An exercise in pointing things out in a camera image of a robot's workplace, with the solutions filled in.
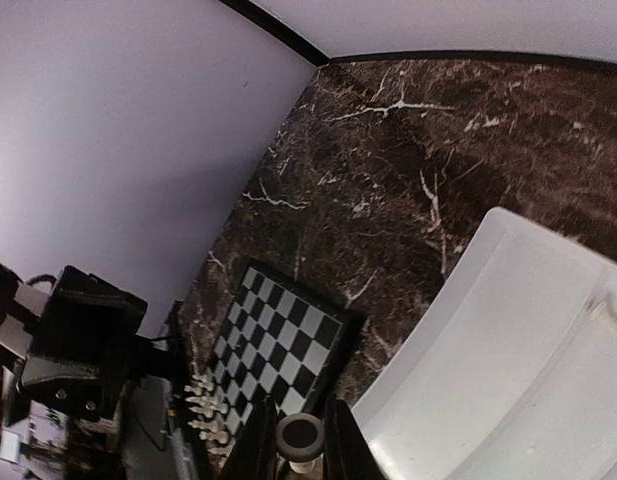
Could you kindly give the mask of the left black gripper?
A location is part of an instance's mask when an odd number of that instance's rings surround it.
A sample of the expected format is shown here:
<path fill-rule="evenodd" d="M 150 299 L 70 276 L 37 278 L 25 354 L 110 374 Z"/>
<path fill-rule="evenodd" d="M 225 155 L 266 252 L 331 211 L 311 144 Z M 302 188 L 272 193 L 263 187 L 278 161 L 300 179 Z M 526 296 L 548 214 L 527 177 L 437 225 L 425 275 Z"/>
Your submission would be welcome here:
<path fill-rule="evenodd" d="M 63 268 L 44 305 L 19 393 L 66 415 L 114 415 L 148 304 L 94 274 Z"/>

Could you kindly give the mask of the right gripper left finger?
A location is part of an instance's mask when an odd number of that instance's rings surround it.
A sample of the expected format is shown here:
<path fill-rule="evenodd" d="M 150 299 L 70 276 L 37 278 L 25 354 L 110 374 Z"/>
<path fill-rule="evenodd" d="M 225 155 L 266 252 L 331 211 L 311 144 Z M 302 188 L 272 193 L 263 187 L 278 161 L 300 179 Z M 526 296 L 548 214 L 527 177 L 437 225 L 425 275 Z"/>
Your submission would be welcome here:
<path fill-rule="evenodd" d="M 277 408 L 270 397 L 253 408 L 236 441 L 220 478 L 224 480 L 273 480 L 276 475 Z"/>

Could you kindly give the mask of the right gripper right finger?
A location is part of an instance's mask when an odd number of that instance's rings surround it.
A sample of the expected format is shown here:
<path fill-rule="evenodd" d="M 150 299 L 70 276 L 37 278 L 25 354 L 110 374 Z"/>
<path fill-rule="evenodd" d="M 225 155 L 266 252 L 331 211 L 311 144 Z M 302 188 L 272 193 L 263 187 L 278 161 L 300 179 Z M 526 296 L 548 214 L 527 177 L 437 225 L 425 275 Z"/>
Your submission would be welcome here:
<path fill-rule="evenodd" d="M 386 479 L 344 400 L 329 398 L 323 420 L 324 479 Z"/>

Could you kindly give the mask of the white pawn piece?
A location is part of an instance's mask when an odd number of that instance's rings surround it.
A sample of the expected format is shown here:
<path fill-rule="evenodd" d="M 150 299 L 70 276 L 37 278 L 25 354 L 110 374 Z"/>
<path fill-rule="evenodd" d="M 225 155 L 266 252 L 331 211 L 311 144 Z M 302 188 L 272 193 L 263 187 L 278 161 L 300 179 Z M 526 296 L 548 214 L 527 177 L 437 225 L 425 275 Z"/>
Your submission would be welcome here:
<path fill-rule="evenodd" d="M 325 433 L 322 421 L 308 413 L 285 416 L 276 427 L 279 456 L 290 469 L 300 475 L 312 471 L 324 450 Z"/>
<path fill-rule="evenodd" d="M 199 438 L 210 444 L 208 452 L 212 455 L 227 457 L 234 445 L 229 433 L 226 431 L 200 431 Z"/>

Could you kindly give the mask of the white bishop chess piece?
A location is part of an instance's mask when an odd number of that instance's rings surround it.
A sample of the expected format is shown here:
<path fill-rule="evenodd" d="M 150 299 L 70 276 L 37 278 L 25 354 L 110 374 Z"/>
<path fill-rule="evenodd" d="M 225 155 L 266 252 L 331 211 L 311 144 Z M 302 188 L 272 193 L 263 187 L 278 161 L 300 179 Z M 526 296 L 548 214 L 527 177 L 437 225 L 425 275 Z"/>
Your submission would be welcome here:
<path fill-rule="evenodd" d="M 225 432 L 223 425 L 218 420 L 200 420 L 193 419 L 187 422 L 187 424 L 193 429 L 197 429 L 200 432 L 219 434 L 220 432 Z"/>

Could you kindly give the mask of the white knight chess piece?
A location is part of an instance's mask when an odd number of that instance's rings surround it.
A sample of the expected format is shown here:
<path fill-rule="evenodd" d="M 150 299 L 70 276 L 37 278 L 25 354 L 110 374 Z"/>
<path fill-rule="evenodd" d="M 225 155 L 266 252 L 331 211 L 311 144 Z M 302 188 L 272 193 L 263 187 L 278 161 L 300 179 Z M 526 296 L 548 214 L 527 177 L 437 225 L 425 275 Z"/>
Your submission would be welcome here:
<path fill-rule="evenodd" d="M 193 375 L 188 384 L 184 386 L 184 391 L 192 393 L 194 396 L 213 394 L 215 391 L 215 381 L 212 376 L 206 374 Z"/>

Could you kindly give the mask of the black grey chessboard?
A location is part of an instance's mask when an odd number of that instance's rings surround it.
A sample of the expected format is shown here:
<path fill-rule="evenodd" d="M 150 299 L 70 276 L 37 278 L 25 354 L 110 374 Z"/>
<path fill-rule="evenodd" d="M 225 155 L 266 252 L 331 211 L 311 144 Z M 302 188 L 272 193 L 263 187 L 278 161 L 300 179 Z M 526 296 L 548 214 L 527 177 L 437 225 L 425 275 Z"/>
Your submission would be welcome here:
<path fill-rule="evenodd" d="M 256 404 L 270 397 L 280 417 L 322 409 L 356 342 L 363 318 L 251 259 L 237 277 L 207 360 L 193 375 L 212 376 L 228 405 L 218 420 L 236 443 Z"/>

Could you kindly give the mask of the white plastic compartment tray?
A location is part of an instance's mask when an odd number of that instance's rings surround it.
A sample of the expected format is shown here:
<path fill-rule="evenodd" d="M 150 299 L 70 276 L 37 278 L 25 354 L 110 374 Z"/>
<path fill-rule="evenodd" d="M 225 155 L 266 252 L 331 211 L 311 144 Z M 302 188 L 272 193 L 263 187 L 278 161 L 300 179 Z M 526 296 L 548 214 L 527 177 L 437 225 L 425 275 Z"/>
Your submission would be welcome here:
<path fill-rule="evenodd" d="M 617 479 L 617 264 L 490 210 L 353 407 L 390 479 Z"/>

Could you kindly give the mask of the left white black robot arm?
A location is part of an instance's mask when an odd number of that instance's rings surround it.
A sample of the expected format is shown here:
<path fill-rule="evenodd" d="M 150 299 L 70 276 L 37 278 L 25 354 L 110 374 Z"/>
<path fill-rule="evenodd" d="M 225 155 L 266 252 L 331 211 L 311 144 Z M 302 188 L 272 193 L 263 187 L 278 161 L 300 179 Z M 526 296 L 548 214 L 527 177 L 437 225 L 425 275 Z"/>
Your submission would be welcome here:
<path fill-rule="evenodd" d="M 0 263 L 0 345 L 20 359 L 16 391 L 66 415 L 114 415 L 130 375 L 141 298 L 65 266 L 49 292 Z"/>

